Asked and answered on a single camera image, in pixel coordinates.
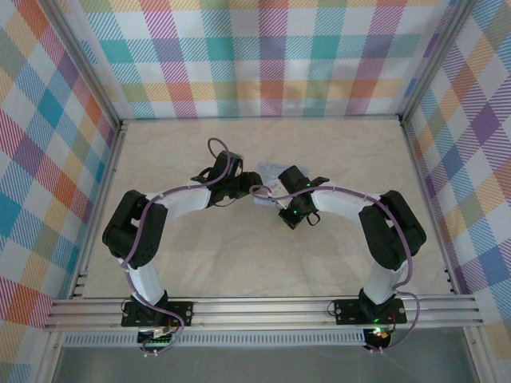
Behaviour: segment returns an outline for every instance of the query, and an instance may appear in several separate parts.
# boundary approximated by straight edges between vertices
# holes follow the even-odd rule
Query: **plaid wallpaper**
[[[511,377],[511,0],[479,0],[409,127],[457,280]]]
[[[0,0],[0,382],[64,298],[113,127],[35,0]]]
[[[394,115],[456,2],[57,0],[125,118]]]

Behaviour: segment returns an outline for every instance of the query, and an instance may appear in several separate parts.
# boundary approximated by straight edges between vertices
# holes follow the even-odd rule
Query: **colorful plaid pattern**
[[[0,381],[24,382],[114,131],[36,1],[0,3]]]
[[[59,3],[122,117],[193,118],[395,114],[454,2]]]
[[[409,134],[461,291],[476,295],[509,378],[510,0],[477,3],[411,122]]]

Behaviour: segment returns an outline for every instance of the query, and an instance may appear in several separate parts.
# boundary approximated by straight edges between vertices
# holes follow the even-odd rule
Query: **mounting plate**
[[[193,302],[168,301],[165,309],[182,317],[185,326],[190,326],[192,324]],[[163,320],[164,322],[162,323],[149,321],[144,315],[140,315],[135,303],[126,302],[121,319],[121,327],[158,327],[168,326],[169,324],[171,327],[174,327],[179,325],[179,321],[175,318],[170,318],[170,323],[168,322],[167,316],[164,316]]]
[[[360,310],[358,299],[337,299],[334,300],[335,324],[337,325],[367,325],[369,324],[366,315]],[[396,317],[396,323],[406,323],[405,307],[401,299],[394,298],[389,305],[380,313],[375,324],[392,325]]]

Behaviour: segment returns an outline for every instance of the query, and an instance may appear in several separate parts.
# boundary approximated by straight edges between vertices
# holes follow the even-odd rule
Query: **vent grille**
[[[363,345],[363,330],[197,331],[187,330],[176,346],[275,347],[298,345]],[[68,333],[64,347],[135,346],[137,332]]]

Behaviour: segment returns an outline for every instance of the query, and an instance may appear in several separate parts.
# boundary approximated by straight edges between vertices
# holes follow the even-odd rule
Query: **beige table surface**
[[[130,189],[160,192],[188,182],[212,166],[209,137],[244,156],[245,170],[259,162],[307,167],[365,192],[401,192],[428,240],[414,257],[412,283],[403,290],[448,294],[440,247],[419,191],[396,120],[246,119],[166,120],[129,125],[101,233]],[[246,196],[232,206],[211,207],[167,222],[156,255],[169,296],[308,296],[357,294],[373,260],[360,223],[322,214],[294,231],[275,207]],[[117,260],[97,238],[84,297],[128,296]]]

